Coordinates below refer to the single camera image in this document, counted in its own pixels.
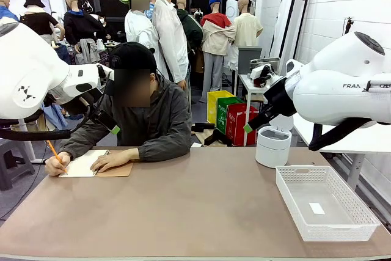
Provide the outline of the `person's right hand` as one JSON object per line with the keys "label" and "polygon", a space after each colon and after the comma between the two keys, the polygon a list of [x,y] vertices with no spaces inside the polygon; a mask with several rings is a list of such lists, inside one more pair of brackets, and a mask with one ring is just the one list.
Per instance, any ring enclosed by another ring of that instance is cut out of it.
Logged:
{"label": "person's right hand", "polygon": [[71,155],[67,152],[60,152],[58,156],[52,156],[45,160],[45,171],[48,175],[55,177],[67,173],[67,166],[71,161]]}

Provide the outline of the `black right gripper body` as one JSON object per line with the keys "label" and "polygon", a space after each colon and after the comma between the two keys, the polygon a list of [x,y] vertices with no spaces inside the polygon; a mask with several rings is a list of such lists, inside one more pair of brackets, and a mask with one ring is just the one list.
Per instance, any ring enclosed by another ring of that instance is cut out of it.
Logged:
{"label": "black right gripper body", "polygon": [[264,93],[267,104],[265,106],[266,116],[292,116],[296,114],[293,99],[289,96],[285,83],[286,78],[282,78],[269,87]]}

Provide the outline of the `person's left hand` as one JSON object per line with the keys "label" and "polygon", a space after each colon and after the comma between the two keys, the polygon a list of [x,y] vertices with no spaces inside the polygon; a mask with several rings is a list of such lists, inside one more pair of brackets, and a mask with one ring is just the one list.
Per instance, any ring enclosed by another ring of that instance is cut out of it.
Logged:
{"label": "person's left hand", "polygon": [[99,156],[91,165],[91,171],[104,172],[112,167],[122,166],[130,160],[130,151],[124,150],[118,153],[110,153]]}

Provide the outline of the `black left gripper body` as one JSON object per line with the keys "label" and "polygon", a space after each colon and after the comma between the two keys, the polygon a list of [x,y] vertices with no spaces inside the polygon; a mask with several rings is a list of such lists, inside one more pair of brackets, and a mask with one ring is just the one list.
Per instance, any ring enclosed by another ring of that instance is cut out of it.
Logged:
{"label": "black left gripper body", "polygon": [[70,114],[86,114],[88,110],[91,110],[98,100],[103,96],[100,89],[94,88],[90,91],[84,92],[75,98],[72,98],[69,102],[62,105],[62,107]]}

